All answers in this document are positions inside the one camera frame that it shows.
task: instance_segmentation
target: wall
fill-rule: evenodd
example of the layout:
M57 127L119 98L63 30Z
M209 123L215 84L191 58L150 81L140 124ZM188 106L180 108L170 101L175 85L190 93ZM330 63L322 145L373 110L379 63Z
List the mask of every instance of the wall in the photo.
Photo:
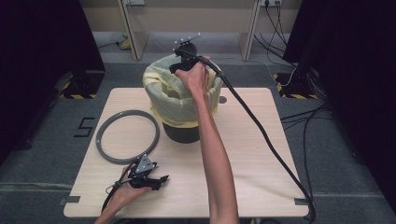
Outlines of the wall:
M282 1L281 22L284 33L288 34L291 32L301 2L302 0ZM118 0L80 0L80 3L84 9L88 23L93 31L125 31ZM268 8L268 11L273 20L276 22L276 8L270 7ZM272 33L273 31L274 28L266 14L265 7L261 7L260 15L257 20L256 32Z

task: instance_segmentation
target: person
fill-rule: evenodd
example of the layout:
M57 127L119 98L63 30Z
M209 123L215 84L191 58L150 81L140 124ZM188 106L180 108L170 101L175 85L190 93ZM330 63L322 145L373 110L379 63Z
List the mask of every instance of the person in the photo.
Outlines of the person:
M176 70L176 75L191 92L197 110L210 223L239 223L232 167L206 97L208 71L203 63L198 62L190 71ZM123 185L96 223L108 223L124 205L146 192L149 189L133 189L130 185Z

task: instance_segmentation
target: person's left hand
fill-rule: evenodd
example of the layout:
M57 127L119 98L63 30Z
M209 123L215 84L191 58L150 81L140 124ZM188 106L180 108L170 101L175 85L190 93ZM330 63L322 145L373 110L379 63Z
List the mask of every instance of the person's left hand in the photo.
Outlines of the person's left hand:
M122 174L125 172L126 168L127 167L124 167L122 169ZM127 174L125 174L125 176L123 177L123 179L126 179L128 177L129 172L131 171L128 171ZM116 190L109 204L115 204L119 209L121 209L122 207L133 201L135 198L149 191L151 191L150 187L134 189L129 183L125 183Z

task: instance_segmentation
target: gray carpet floor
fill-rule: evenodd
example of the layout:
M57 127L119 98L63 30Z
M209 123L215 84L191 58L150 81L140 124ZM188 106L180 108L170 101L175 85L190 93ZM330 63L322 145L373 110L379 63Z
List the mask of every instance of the gray carpet floor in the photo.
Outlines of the gray carpet floor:
M95 128L107 96L113 88L142 87L146 63L106 63L106 75L93 100L59 99L48 111L35 131L33 147L12 151L0 167L0 223L93 223L92 218L64 216L62 201L78 175L86 150L92 139L75 137L84 134L78 126ZM262 65L224 64L221 69L235 87L269 88L281 118L323 104L323 100L297 100L278 95L274 81ZM288 67L271 66L272 73L290 72ZM68 79L60 79L61 89ZM316 223L396 223L368 169L359 163L348 148L347 141L329 111L312 119L307 126L306 155L314 199ZM292 123L285 123L288 128ZM285 133L290 151L303 185L307 186L303 153L304 122L288 128ZM33 183L42 183L38 187ZM275 217L283 224L307 223L301 217ZM164 223L151 220L150 223ZM263 223L275 223L267 220Z

